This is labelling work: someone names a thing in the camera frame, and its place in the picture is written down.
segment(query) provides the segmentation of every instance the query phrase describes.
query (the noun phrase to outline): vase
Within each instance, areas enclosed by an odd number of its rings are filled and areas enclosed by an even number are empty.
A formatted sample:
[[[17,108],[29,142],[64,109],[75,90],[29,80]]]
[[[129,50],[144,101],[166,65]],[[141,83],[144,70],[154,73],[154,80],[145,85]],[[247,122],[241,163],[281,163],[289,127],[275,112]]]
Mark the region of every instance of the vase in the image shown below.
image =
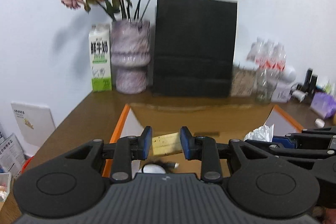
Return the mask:
[[[136,94],[147,87],[149,28],[149,21],[112,23],[111,63],[116,67],[115,87],[121,93]]]

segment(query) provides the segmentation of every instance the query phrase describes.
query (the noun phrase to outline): plastic bin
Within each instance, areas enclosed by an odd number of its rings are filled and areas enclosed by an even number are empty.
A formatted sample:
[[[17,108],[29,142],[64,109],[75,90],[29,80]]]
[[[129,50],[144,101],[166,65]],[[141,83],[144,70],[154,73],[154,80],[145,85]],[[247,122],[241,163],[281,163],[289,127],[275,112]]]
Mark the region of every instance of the plastic bin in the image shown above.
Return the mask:
[[[7,196],[9,194],[10,189],[11,189],[11,178],[12,178],[11,173],[0,174],[0,185],[6,185]],[[0,197],[0,202],[4,202],[5,200],[6,199],[2,199],[2,197]]]

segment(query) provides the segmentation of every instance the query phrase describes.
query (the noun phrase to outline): red object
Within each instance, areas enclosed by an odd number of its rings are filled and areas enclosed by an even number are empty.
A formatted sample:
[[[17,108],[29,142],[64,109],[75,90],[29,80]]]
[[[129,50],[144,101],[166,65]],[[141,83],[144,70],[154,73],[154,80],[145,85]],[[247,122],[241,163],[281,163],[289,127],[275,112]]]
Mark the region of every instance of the red object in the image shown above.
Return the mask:
[[[30,163],[30,161],[32,160],[33,157],[29,158],[28,160],[26,160],[25,164],[22,167],[21,173],[23,173],[23,171],[26,169],[27,165]]]

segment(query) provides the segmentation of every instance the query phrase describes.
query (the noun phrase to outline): gray ribbed panel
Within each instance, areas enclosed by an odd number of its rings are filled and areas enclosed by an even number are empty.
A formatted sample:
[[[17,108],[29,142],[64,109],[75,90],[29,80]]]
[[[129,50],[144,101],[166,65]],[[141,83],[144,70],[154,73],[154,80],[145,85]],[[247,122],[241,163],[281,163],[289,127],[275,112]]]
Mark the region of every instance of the gray ribbed panel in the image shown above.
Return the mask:
[[[237,208],[218,185],[194,174],[137,174],[111,186],[92,209],[64,219],[23,215],[15,224],[317,224],[309,216],[291,220],[259,218]]]

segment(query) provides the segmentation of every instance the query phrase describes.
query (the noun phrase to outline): yellow block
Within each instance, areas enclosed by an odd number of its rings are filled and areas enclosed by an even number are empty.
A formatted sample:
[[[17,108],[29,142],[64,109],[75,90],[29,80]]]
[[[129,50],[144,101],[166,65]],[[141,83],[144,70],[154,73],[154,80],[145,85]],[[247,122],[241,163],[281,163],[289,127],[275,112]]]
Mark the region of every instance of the yellow block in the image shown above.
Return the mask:
[[[154,156],[166,156],[182,152],[180,135],[178,132],[153,137],[152,149]]]

